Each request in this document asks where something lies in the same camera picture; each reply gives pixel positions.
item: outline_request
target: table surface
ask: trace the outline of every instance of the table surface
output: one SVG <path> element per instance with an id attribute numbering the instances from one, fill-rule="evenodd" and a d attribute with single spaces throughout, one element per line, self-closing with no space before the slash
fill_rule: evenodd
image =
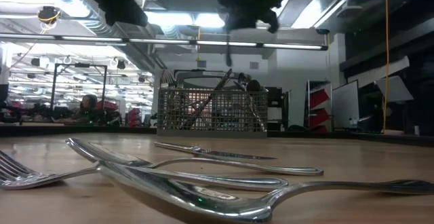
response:
<path id="1" fill-rule="evenodd" d="M 156 148 L 153 142 L 200 146 L 205 149 L 278 157 L 256 161 L 280 166 L 314 166 L 324 176 L 281 176 L 290 183 L 303 181 L 369 181 L 420 179 L 434 181 L 434 149 L 338 139 L 268 138 L 261 140 L 210 138 L 158 138 L 137 134 L 69 135 L 101 143 L 150 162 L 187 153 Z M 66 136 L 35 136 L 0 139 L 0 150 L 24 165 L 44 173 L 61 173 L 90 167 L 64 143 Z M 182 163 L 164 166 L 219 176 L 262 177 L 254 170 Z M 264 193 L 218 188 L 217 191 L 257 198 Z M 68 179 L 52 187 L 23 191 L 0 190 L 0 222 L 7 224 L 118 224 L 181 223 L 137 202 L 111 185 L 103 176 L 91 174 Z M 434 223 L 434 196 L 388 195 L 366 191 L 316 191 L 295 196 L 279 205 L 271 223 Z"/>

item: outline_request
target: silverware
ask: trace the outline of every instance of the silverware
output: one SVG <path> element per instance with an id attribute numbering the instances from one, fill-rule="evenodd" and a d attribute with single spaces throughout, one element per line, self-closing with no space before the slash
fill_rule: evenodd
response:
<path id="1" fill-rule="evenodd" d="M 55 183 L 76 176 L 97 173 L 98 166 L 68 172 L 64 174 L 43 174 L 23 166 L 4 152 L 0 151 L 0 189 L 21 190 L 40 187 Z M 202 176 L 198 174 L 188 174 L 183 172 L 170 172 L 167 170 L 156 170 L 141 168 L 143 172 L 169 178 L 178 181 L 188 181 L 199 184 L 208 184 L 233 189 L 270 191 L 276 188 L 288 186 L 288 182 L 278 179 L 240 179 L 219 176 Z"/>
<path id="2" fill-rule="evenodd" d="M 264 223 L 284 200 L 310 191 L 348 189 L 402 194 L 434 194 L 434 184 L 419 180 L 386 183 L 317 181 L 276 189 L 257 199 L 238 198 L 188 183 L 179 183 L 143 168 L 101 162 L 99 171 L 133 198 L 185 223 Z"/>
<path id="3" fill-rule="evenodd" d="M 200 147 L 179 145 L 175 143 L 155 142 L 154 145 L 164 149 L 172 149 L 172 150 L 182 151 L 186 153 L 192 153 L 193 155 L 198 155 L 201 157 L 208 157 L 208 158 L 218 159 L 218 160 L 221 160 L 224 157 L 236 157 L 236 158 L 249 159 L 249 160 L 276 160 L 275 157 L 263 157 L 263 156 L 256 156 L 256 155 L 244 155 L 239 153 L 210 151 L 207 149 L 201 149 Z"/>
<path id="4" fill-rule="evenodd" d="M 150 171 L 160 172 L 156 168 L 165 166 L 168 164 L 179 163 L 179 162 L 205 162 L 214 164 L 227 164 L 227 162 L 216 162 L 209 159 L 189 159 L 180 158 L 174 160 L 166 160 L 159 163 L 150 163 L 148 161 L 142 160 L 140 158 L 134 157 L 133 155 L 115 153 L 110 149 L 102 147 L 93 143 L 86 143 L 79 139 L 69 138 L 66 140 L 67 145 L 72 148 L 79 155 L 83 156 L 90 162 L 97 162 L 98 160 L 115 162 L 117 164 L 122 164 L 126 166 L 135 166 L 150 169 Z M 255 190 L 255 191 L 270 191 L 273 189 L 278 189 L 288 186 L 288 182 L 284 179 L 277 178 L 232 178 L 232 177 L 219 177 L 219 176 L 206 176 L 201 174 L 187 174 L 181 172 L 175 172 L 175 174 L 169 171 L 164 171 L 164 176 L 171 179 L 177 179 L 176 174 L 181 174 L 185 177 L 190 177 L 192 179 L 200 179 L 203 184 L 229 187 L 233 189 L 243 189 L 243 190 Z"/>
<path id="5" fill-rule="evenodd" d="M 165 166 L 173 163 L 180 162 L 202 162 L 209 164 L 220 164 L 225 166 L 234 166 L 238 168 L 247 168 L 252 170 L 261 170 L 265 172 L 273 172 L 279 174 L 289 174 L 289 175 L 298 175 L 298 176 L 321 176 L 323 175 L 323 170 L 320 168 L 312 168 L 312 167 L 280 167 L 280 166 L 261 166 L 258 164 L 250 164 L 244 162 L 234 162 L 228 160 L 213 160 L 213 159 L 204 159 L 204 158 L 179 158 L 173 160 L 167 160 L 159 163 L 150 163 L 145 160 L 134 157 L 133 155 L 126 155 L 121 153 L 115 153 L 105 147 L 94 143 L 86 143 L 79 139 L 69 138 L 66 140 L 66 143 L 74 149 L 79 155 L 83 156 L 87 160 L 91 162 L 96 162 L 98 160 L 105 160 L 110 162 L 115 162 L 118 164 L 123 164 L 126 166 L 138 166 L 138 167 L 146 167 L 146 168 L 158 168 L 161 166 Z M 278 182 L 275 182 L 276 185 L 281 185 L 282 179 L 277 179 Z"/>

